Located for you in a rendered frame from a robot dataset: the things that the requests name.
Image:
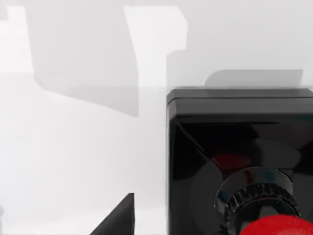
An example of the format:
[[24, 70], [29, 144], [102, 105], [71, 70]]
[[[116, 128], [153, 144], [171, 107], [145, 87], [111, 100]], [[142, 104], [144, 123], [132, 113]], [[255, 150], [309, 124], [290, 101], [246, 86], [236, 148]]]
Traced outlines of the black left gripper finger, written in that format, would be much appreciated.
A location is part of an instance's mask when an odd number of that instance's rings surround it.
[[134, 193], [128, 193], [89, 235], [134, 235]]

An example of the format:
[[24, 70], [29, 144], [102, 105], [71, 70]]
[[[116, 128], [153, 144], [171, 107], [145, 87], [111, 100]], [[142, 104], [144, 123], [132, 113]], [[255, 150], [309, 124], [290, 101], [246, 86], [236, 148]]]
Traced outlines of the black box with red button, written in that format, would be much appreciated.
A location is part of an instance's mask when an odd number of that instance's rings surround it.
[[168, 235], [241, 235], [278, 214], [313, 224], [313, 91], [170, 91], [166, 207]]

